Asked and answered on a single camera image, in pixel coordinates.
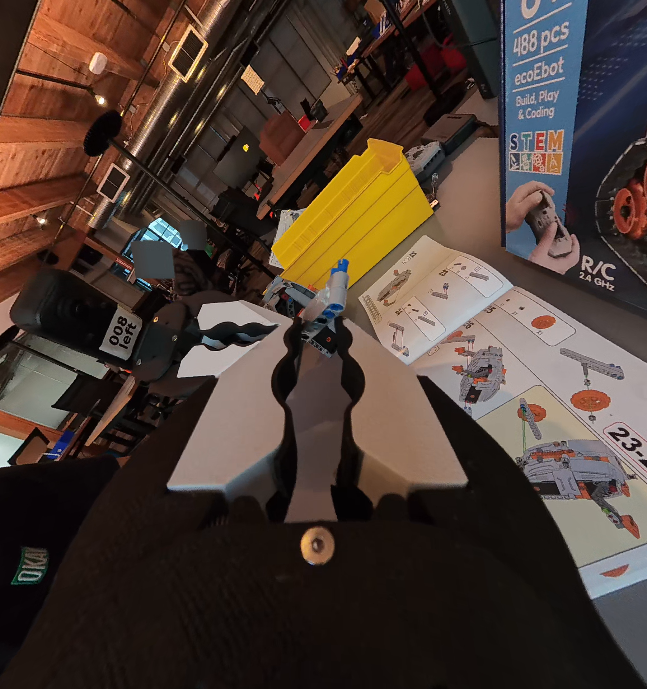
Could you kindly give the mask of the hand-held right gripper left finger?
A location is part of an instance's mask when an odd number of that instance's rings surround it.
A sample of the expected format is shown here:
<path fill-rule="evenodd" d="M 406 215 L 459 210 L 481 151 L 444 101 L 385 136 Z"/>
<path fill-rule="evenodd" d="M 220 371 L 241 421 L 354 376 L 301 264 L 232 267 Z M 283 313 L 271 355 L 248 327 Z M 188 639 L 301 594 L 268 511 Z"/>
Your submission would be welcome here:
<path fill-rule="evenodd" d="M 303 323 L 276 327 L 217 379 L 167 488 L 253 497 L 269 520 L 284 520 L 297 472 L 288 395 L 297 382 Z"/>

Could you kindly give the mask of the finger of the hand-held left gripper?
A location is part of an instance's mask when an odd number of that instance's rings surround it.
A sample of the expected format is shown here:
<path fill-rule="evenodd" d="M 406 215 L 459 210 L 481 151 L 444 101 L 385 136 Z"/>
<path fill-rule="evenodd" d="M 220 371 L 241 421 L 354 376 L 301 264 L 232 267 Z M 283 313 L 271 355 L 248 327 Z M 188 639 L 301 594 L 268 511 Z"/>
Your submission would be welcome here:
<path fill-rule="evenodd" d="M 269 333 L 255 338 L 238 337 L 229 339 L 227 342 L 204 335 L 200 343 L 190 349 L 181 360 L 177 377 L 180 379 L 218 377 L 268 335 Z"/>
<path fill-rule="evenodd" d="M 243 300 L 204 304 L 197 322 L 207 337 L 265 337 L 293 323 L 291 318 Z"/>

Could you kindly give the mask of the grey orange brick model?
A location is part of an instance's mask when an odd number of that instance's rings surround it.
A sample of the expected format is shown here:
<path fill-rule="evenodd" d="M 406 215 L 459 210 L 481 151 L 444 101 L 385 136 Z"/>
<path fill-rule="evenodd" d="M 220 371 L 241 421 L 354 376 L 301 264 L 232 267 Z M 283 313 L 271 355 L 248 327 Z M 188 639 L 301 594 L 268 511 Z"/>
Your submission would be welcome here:
<path fill-rule="evenodd" d="M 319 291 L 304 287 L 283 276 L 277 276 L 263 296 L 263 307 L 290 318 L 299 318 L 305 306 Z M 309 344 L 326 357 L 332 357 L 337 349 L 337 334 L 324 330 L 313 344 Z"/>

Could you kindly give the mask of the grey beam with blue pins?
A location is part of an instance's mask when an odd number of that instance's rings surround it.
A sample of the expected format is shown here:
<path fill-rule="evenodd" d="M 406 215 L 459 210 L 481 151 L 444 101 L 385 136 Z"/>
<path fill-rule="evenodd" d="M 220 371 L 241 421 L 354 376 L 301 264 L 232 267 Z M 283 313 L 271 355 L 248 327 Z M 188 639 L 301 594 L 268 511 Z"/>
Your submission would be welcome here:
<path fill-rule="evenodd" d="M 325 286 L 316 293 L 304 307 L 300 319 L 302 322 L 301 339 L 313 344 L 324 330 L 335 332 L 335 321 L 344 311 L 347 301 L 347 288 L 350 280 L 349 261 L 340 259 L 330 271 Z"/>

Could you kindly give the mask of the yellow plastic bin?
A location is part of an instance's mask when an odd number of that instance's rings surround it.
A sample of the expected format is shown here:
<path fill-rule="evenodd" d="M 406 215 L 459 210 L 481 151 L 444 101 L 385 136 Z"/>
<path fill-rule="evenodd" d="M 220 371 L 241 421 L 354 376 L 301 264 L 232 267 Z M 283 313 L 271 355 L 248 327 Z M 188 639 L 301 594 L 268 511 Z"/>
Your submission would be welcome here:
<path fill-rule="evenodd" d="M 353 285 L 432 214 L 403 148 L 369 139 L 273 245 L 281 278 L 318 291 L 347 260 Z"/>

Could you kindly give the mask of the printed paper leaflet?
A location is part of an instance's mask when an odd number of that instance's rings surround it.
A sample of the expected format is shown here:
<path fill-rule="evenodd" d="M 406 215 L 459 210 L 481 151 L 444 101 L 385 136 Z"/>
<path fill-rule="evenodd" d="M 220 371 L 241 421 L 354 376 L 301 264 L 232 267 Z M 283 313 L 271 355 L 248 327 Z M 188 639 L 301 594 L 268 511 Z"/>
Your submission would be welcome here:
<path fill-rule="evenodd" d="M 300 209 L 300 210 L 282 210 L 279 214 L 279 219 L 278 219 L 278 227 L 276 230 L 275 234 L 275 239 L 274 243 L 271 248 L 270 256 L 269 256 L 269 261 L 268 263 L 276 267 L 277 269 L 283 269 L 283 265 L 279 262 L 277 259 L 277 256 L 275 254 L 275 245 L 277 242 L 283 237 L 285 232 L 292 227 L 294 222 L 306 211 L 306 209 Z"/>

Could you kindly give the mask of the open instruction booklet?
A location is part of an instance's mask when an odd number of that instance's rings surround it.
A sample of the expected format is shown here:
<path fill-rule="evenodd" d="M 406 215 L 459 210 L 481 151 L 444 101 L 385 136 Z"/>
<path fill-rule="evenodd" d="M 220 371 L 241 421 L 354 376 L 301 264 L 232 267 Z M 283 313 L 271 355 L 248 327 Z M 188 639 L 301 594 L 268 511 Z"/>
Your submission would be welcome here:
<path fill-rule="evenodd" d="M 428 237 L 358 300 L 512 458 L 592 598 L 647 580 L 645 362 Z"/>

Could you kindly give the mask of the black monitor screen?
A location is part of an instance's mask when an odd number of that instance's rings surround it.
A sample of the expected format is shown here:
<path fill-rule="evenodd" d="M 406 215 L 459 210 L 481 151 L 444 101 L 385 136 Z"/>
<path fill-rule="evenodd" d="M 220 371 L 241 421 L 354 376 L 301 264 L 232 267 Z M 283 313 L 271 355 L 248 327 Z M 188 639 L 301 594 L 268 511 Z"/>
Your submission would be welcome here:
<path fill-rule="evenodd" d="M 258 172 L 259 162 L 265 156 L 259 138 L 248 127 L 243 127 L 230 140 L 222 157 L 216 161 L 213 174 L 224 185 L 242 189 Z"/>

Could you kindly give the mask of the long grey table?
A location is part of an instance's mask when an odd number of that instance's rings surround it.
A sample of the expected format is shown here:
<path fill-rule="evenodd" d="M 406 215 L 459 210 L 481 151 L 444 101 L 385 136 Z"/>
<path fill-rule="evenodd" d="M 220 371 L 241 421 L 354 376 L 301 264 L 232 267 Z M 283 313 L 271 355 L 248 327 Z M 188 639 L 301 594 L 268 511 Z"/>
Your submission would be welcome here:
<path fill-rule="evenodd" d="M 262 194 L 257 210 L 259 220 L 272 211 L 292 208 L 310 182 L 315 181 L 321 188 L 328 185 L 324 171 L 332 154 L 339 148 L 346 150 L 362 131 L 356 116 L 361 105 L 361 94 L 342 100 L 304 135 L 283 165 L 276 169 L 270 191 Z"/>

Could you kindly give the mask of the brown cardboard box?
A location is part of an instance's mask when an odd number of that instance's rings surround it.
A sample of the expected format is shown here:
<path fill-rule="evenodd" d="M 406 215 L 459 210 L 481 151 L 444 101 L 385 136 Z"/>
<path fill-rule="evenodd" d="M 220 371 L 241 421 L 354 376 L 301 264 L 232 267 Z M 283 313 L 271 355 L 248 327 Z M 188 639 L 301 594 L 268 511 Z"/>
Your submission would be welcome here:
<path fill-rule="evenodd" d="M 271 117 L 259 135 L 259 148 L 275 165 L 281 166 L 302 141 L 305 131 L 293 115 L 285 110 Z"/>

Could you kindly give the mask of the black garment with green patch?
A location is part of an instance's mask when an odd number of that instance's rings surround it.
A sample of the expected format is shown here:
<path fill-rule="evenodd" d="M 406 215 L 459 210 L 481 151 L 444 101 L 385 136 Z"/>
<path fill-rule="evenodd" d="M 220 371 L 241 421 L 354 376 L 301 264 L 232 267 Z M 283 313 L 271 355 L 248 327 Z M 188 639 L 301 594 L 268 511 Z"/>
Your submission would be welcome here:
<path fill-rule="evenodd" d="M 23 644 L 62 560 L 124 459 L 0 468 L 0 675 Z"/>

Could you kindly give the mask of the grey battery module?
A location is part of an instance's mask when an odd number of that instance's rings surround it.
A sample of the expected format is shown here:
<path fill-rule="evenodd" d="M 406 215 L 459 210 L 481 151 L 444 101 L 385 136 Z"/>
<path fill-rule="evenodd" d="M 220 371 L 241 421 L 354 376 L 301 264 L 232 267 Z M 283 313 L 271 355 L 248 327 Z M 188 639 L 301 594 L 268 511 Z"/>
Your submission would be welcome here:
<path fill-rule="evenodd" d="M 439 141 L 418 145 L 405 152 L 405 158 L 417 179 L 431 177 L 445 157 L 444 147 Z"/>

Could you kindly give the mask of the black pole stand round base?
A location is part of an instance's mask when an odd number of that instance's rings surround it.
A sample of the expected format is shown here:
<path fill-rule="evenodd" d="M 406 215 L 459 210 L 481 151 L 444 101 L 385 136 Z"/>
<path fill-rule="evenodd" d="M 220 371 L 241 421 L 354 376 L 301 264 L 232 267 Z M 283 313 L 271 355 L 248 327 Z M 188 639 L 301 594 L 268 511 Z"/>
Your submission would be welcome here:
<path fill-rule="evenodd" d="M 434 81 L 431 78 L 430 73 L 428 73 L 427 71 L 426 63 L 421 57 L 421 53 L 419 52 L 418 48 L 414 45 L 411 37 L 409 36 L 407 30 L 404 27 L 403 20 L 400 19 L 396 11 L 395 1 L 381 1 L 381 3 L 383 4 L 386 10 L 389 21 L 394 25 L 394 27 L 398 31 L 400 38 L 402 39 L 405 46 L 409 50 L 409 53 L 414 59 L 414 63 L 420 67 L 421 72 L 423 73 L 425 80 L 428 84 L 428 87 L 435 96 L 435 101 L 423 114 L 424 122 L 427 124 L 428 127 L 431 127 L 431 125 L 434 125 L 435 122 L 437 122 L 437 120 L 439 120 L 441 116 L 450 113 L 453 110 L 453 108 L 455 108 L 459 104 L 459 102 L 465 94 L 464 84 L 454 83 L 453 85 L 450 85 L 448 88 L 442 89 L 441 85 L 445 86 L 447 82 L 440 84 L 439 82 Z"/>

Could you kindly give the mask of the blue robot kit box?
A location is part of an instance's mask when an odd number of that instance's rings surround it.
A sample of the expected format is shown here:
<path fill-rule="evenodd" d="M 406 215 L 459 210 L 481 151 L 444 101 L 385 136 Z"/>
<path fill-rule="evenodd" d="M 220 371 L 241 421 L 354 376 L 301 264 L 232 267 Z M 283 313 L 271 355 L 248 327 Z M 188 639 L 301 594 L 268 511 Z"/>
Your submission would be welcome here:
<path fill-rule="evenodd" d="M 506 250 L 647 314 L 647 1 L 502 1 Z"/>

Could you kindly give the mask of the dark teal flat box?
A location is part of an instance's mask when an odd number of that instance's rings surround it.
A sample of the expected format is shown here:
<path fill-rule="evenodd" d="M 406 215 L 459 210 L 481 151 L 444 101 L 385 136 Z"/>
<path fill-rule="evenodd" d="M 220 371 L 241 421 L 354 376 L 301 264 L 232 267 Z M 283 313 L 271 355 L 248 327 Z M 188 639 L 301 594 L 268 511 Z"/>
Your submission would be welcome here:
<path fill-rule="evenodd" d="M 483 99 L 500 94 L 500 6 L 497 1 L 441 1 L 454 45 Z"/>

